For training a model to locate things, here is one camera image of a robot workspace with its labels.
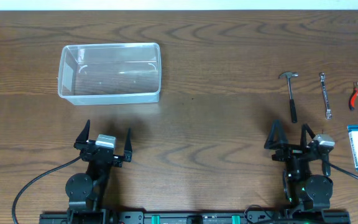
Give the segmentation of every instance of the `wooden table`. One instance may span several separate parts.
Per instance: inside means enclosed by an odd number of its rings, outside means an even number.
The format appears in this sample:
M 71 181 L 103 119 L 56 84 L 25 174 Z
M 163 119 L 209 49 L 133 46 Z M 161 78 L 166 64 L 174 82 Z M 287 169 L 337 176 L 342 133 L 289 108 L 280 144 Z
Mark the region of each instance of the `wooden table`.
M 162 50 L 159 103 L 73 106 L 57 95 L 62 48 L 69 44 L 156 42 Z M 284 71 L 298 112 L 291 124 Z M 333 119 L 325 119 L 319 72 L 326 73 Z M 285 203 L 284 163 L 263 149 L 274 119 L 292 143 L 301 124 L 331 135 L 331 161 L 353 173 L 346 126 L 358 81 L 358 11 L 81 11 L 0 12 L 0 223 L 12 223 L 18 191 L 66 163 L 87 119 L 90 138 L 118 138 L 129 127 L 134 155 L 112 170 L 109 207 L 153 210 L 244 210 Z M 17 206 L 20 223 L 65 211 L 68 178 L 87 163 L 39 180 Z M 321 174 L 321 161 L 313 162 Z M 358 181 L 332 171 L 331 208 L 358 223 Z

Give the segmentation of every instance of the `transparent plastic bin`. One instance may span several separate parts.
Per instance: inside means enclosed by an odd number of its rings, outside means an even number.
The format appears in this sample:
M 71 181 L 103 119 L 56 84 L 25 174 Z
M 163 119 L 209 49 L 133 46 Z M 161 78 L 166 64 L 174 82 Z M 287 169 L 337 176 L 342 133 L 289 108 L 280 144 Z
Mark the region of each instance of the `transparent plastic bin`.
M 58 94 L 74 105 L 160 100 L 161 54 L 156 43 L 67 45 Z

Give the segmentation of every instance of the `black cable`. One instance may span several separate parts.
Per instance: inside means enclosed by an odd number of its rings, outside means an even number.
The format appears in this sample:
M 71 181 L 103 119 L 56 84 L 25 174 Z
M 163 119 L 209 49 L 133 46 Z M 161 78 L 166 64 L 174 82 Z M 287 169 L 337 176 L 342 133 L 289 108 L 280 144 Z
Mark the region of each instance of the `black cable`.
M 344 170 L 344 169 L 342 169 L 342 168 L 340 168 L 340 167 L 337 167 L 337 166 L 335 166 L 334 164 L 328 162 L 327 160 L 325 160 L 325 159 L 323 159 L 323 158 L 321 158 L 321 160 L 322 160 L 323 163 L 329 165 L 330 167 L 332 167 L 332 168 L 334 168 L 334 169 L 336 169 L 336 170 L 338 170 L 338 171 L 341 171 L 342 173 L 347 174 L 347 175 L 349 175 L 349 176 L 355 178 L 356 180 L 358 180 L 358 175 L 352 174 L 352 173 L 349 172 L 349 171 L 346 171 L 346 170 Z
M 244 215 L 243 215 L 244 218 L 245 218 L 249 223 L 253 223 L 251 220 L 248 219 L 248 210 L 249 210 L 251 207 L 258 207 L 258 208 L 262 209 L 262 211 L 264 211 L 265 214 L 266 214 L 271 220 L 273 219 L 273 217 L 271 217 L 271 216 L 266 212 L 266 210 L 265 210 L 262 206 L 260 206 L 260 205 L 249 205 L 248 208 L 244 211 Z
M 262 220 L 259 222 L 252 222 L 251 220 L 248 219 L 248 210 L 251 207 L 258 207 L 260 209 L 262 209 L 263 212 L 265 212 L 265 214 L 270 218 L 269 220 Z M 320 224 L 320 223 L 324 223 L 325 222 L 317 222 L 317 221 L 313 221 L 313 220 L 307 220 L 307 219 L 299 219 L 299 218 L 282 218 L 282 219 L 274 219 L 271 215 L 269 215 L 266 210 L 260 206 L 260 205 L 249 205 L 248 208 L 244 211 L 244 218 L 247 220 L 247 222 L 249 223 L 253 223 L 253 224 L 263 224 L 263 223 L 282 223 L 282 222 L 303 222 L 303 223 L 309 223 L 309 224 Z
M 16 218 L 16 204 L 17 204 L 17 201 L 19 200 L 19 197 L 23 194 L 23 192 L 28 188 L 30 187 L 30 185 L 32 185 L 35 181 L 41 179 L 41 177 L 45 177 L 46 175 L 52 173 L 52 172 L 55 172 L 56 170 L 60 170 L 61 168 L 64 168 L 66 166 L 69 166 L 73 163 L 75 163 L 76 161 L 80 160 L 81 159 L 81 156 L 78 156 L 77 158 L 73 159 L 72 161 L 70 162 L 67 162 L 66 164 L 63 164 L 61 166 L 58 166 L 54 169 L 51 169 L 51 170 L 48 170 L 46 172 L 44 172 L 43 174 L 39 175 L 38 177 L 34 178 L 33 180 L 31 180 L 28 184 L 26 184 L 22 190 L 20 190 L 20 192 L 16 195 L 16 198 L 15 200 L 13 201 L 13 205 L 12 205 L 12 218 L 13 218 L 13 223 L 14 224 L 19 224 L 17 222 L 17 218 Z

